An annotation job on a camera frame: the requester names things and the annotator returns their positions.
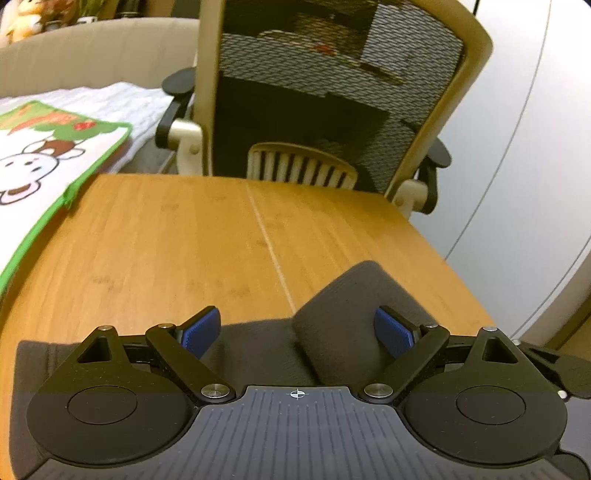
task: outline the table seam line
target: table seam line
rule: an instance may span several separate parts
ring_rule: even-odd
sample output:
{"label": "table seam line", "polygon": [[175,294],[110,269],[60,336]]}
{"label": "table seam line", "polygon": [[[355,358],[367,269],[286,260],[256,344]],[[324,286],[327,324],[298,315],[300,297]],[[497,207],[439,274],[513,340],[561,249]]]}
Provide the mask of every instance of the table seam line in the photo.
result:
{"label": "table seam line", "polygon": [[287,281],[285,279],[285,275],[283,274],[283,270],[281,269],[281,265],[279,263],[279,260],[278,260],[277,256],[275,255],[275,250],[273,249],[273,244],[271,243],[271,238],[269,237],[269,234],[267,233],[267,229],[265,228],[265,225],[262,222],[261,213],[259,212],[258,208],[256,207],[255,199],[252,196],[250,186],[248,183],[246,184],[246,193],[247,193],[248,199],[251,203],[252,210],[254,211],[256,222],[259,226],[259,229],[261,230],[263,238],[265,239],[265,243],[267,244],[267,248],[268,248],[269,255],[271,257],[271,261],[273,262],[273,266],[275,267],[275,272],[277,273],[277,277],[279,278],[279,283],[281,283],[281,287],[283,288],[283,293],[285,293],[285,296],[287,298],[287,303],[289,303],[289,305],[290,305],[291,312],[293,314],[295,314],[296,313],[296,306],[294,304],[293,299],[291,298],[290,290],[287,287]]}

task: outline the metal screw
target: metal screw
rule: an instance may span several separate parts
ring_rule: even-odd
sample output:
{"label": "metal screw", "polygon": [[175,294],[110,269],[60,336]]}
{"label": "metal screw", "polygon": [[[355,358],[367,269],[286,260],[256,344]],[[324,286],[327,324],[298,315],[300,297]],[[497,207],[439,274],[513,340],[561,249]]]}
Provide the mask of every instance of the metal screw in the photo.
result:
{"label": "metal screw", "polygon": [[207,398],[223,398],[230,394],[230,389],[221,383],[211,383],[201,389],[201,394]]}
{"label": "metal screw", "polygon": [[387,398],[394,393],[390,385],[384,383],[372,383],[363,389],[368,397]]}

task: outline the cartoon cow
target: cartoon cow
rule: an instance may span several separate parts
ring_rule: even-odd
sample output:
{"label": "cartoon cow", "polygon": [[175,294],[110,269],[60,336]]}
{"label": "cartoon cow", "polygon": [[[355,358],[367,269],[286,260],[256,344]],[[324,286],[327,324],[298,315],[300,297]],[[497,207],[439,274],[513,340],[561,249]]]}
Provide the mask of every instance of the cartoon cow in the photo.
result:
{"label": "cartoon cow", "polygon": [[41,140],[22,153],[0,159],[0,206],[27,198],[41,188],[41,180],[60,160],[80,157],[85,150],[68,140]]}

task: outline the black mesh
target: black mesh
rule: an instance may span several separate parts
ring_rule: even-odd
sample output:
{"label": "black mesh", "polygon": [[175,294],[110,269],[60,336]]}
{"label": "black mesh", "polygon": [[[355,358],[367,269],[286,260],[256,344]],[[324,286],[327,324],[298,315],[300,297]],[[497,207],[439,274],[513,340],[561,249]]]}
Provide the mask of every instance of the black mesh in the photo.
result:
{"label": "black mesh", "polygon": [[357,189],[383,193],[462,47],[408,0],[227,0],[215,174],[243,177],[250,146],[284,141],[348,161]]}

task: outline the cartoon print bag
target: cartoon print bag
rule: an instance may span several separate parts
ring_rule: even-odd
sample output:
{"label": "cartoon print bag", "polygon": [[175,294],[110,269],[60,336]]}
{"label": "cartoon print bag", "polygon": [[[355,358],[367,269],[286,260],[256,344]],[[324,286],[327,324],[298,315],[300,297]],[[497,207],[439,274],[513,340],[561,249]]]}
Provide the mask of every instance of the cartoon print bag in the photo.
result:
{"label": "cartoon print bag", "polygon": [[0,115],[0,298],[37,234],[130,132],[37,101]]}

